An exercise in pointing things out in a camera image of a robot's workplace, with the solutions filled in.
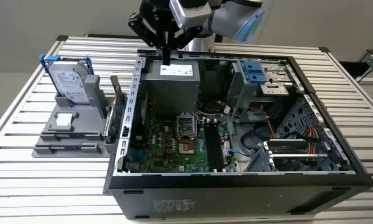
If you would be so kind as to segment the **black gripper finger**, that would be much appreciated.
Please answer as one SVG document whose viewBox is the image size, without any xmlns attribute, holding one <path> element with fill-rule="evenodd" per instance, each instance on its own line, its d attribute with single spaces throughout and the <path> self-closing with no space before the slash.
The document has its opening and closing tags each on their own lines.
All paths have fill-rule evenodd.
<svg viewBox="0 0 373 224">
<path fill-rule="evenodd" d="M 142 41 L 150 46 L 156 47 L 161 51 L 162 57 L 162 65 L 166 65 L 166 39 L 165 39 L 165 31 L 157 22 L 156 32 L 153 33 L 150 29 L 142 22 L 144 18 L 141 14 L 132 14 L 129 17 L 128 25 L 130 29 L 134 31 L 137 36 L 142 39 Z"/>
<path fill-rule="evenodd" d="M 189 42 L 198 36 L 202 31 L 202 27 L 192 27 L 184 30 L 184 32 L 176 36 L 174 30 L 168 32 L 166 40 L 166 65 L 170 65 L 170 52 L 176 49 L 184 48 Z"/>
</svg>

